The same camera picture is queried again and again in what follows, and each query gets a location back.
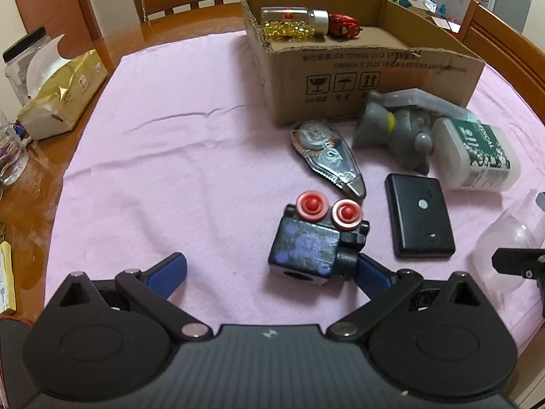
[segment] clear plastic bottle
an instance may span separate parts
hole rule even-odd
[[[432,162],[443,187],[505,192],[519,179],[520,161],[500,128],[440,118],[432,133]]]
[[[327,35],[329,15],[327,11],[305,7],[263,7],[261,27],[268,38],[305,39],[312,35]]]
[[[545,194],[532,189],[522,201],[510,206],[486,229],[475,245],[472,262],[484,288],[491,292],[513,291],[524,283],[522,276],[498,273],[492,256],[500,247],[539,248],[545,241]]]
[[[15,183],[27,164],[26,147],[0,110],[0,183]]]

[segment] black jar lid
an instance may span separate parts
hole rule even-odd
[[[34,43],[40,41],[43,37],[46,36],[45,27],[41,26],[36,30],[32,31],[26,37],[21,38],[17,43],[10,46],[3,54],[2,58],[4,63],[12,61],[13,58],[17,57],[19,54],[26,51]]]

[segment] door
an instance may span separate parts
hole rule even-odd
[[[45,26],[51,38],[64,34],[59,52],[74,58],[94,49],[79,0],[15,0],[27,32]]]

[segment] wooden table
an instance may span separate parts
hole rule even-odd
[[[242,7],[240,3],[231,3],[178,13],[149,25],[142,23],[115,37],[98,40],[95,47],[111,74],[121,58],[132,52],[243,28]],[[73,131],[28,147],[27,168],[13,186],[5,189],[0,200],[0,221],[5,223],[6,240],[12,245],[16,316],[35,321],[44,308],[47,257],[62,178],[105,86],[95,95]],[[78,229],[74,229],[72,238],[79,238]]]

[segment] black clamp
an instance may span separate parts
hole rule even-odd
[[[492,256],[492,266],[500,274],[522,276],[538,282],[542,314],[545,318],[545,249],[499,248]]]
[[[308,324],[223,325],[214,336],[165,299],[185,267],[173,254],[114,280],[70,274],[23,347],[36,389],[25,407],[216,408],[227,398],[325,408],[332,396],[339,407],[513,407],[499,393],[516,345],[468,273],[424,280],[360,254],[354,281],[372,300],[325,334]]]

